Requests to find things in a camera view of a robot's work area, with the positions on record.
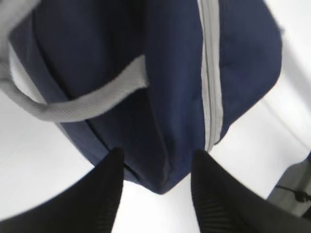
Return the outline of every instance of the white surface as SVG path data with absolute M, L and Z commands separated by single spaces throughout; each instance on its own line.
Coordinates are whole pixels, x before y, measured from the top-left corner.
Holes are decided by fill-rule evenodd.
M 311 148 L 311 105 L 305 95 L 311 86 L 311 37 L 306 32 L 311 22 L 310 3 L 268 2 L 286 30 L 301 75 L 284 72 L 273 91 L 235 122 L 211 152 L 262 197 Z M 33 119 L 2 93 L 0 109 L 1 219 L 56 195 L 86 174 L 91 165 L 56 126 Z M 190 197 L 189 176 L 164 196 L 125 182 L 113 232 L 198 233 Z

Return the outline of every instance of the navy fabric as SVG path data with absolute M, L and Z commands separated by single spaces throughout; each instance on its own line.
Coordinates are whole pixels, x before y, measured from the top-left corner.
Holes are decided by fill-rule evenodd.
M 263 0 L 219 4 L 223 137 L 276 83 L 282 47 L 280 30 Z
M 276 82 L 279 30 L 261 0 L 220 1 L 222 136 Z M 149 87 L 109 112 L 63 124 L 94 165 L 125 151 L 125 178 L 165 193 L 205 146 L 196 0 L 44 0 L 12 34 L 21 62 L 48 103 L 113 80 L 144 54 Z
M 74 99 L 95 90 L 134 58 L 146 55 L 152 79 L 148 90 L 137 91 L 86 123 L 64 124 L 70 138 L 86 137 L 78 128 L 84 124 L 92 133 L 88 141 L 102 143 L 102 149 L 82 143 L 95 156 L 83 152 L 87 159 L 97 164 L 104 158 L 107 148 L 103 144 L 122 147 L 130 171 L 125 178 L 156 193 L 170 190 L 190 172 L 190 152 L 204 146 L 202 31 L 196 1 L 45 0 L 29 20 L 29 25 L 12 34 L 12 42 L 47 102 Z M 23 33 L 32 35 L 30 41 L 20 41 Z M 21 51 L 21 43 L 27 51 Z M 36 46 L 37 53 L 27 60 L 24 56 L 33 53 L 29 43 Z M 57 88 L 49 88 L 49 82 Z M 170 93 L 173 85 L 176 92 Z M 188 95 L 184 85 L 190 88 Z M 66 99 L 49 98 L 51 95 Z M 81 147 L 81 141 L 73 141 Z

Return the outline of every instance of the gray zipper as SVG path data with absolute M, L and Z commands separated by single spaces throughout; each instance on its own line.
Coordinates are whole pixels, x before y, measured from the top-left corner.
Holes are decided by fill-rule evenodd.
M 220 139 L 223 107 L 219 71 L 219 2 L 198 0 L 203 30 L 202 99 L 205 120 L 205 149 L 211 151 Z

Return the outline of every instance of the gray handle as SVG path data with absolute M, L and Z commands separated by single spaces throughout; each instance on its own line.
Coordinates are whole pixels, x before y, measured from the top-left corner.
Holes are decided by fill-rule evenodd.
M 68 102 L 42 104 L 21 92 L 11 78 L 8 65 L 0 63 L 0 89 L 26 112 L 44 121 L 76 122 L 97 117 L 147 86 L 145 57 L 142 55 L 113 81 L 96 91 Z

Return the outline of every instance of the navy blue bag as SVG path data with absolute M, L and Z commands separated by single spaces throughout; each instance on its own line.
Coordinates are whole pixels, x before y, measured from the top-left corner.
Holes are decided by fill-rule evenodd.
M 281 68 L 281 33 L 263 0 L 42 0 L 10 41 L 47 105 L 12 94 L 7 79 L 9 97 L 60 122 L 94 165 L 123 148 L 125 179 L 159 194 Z

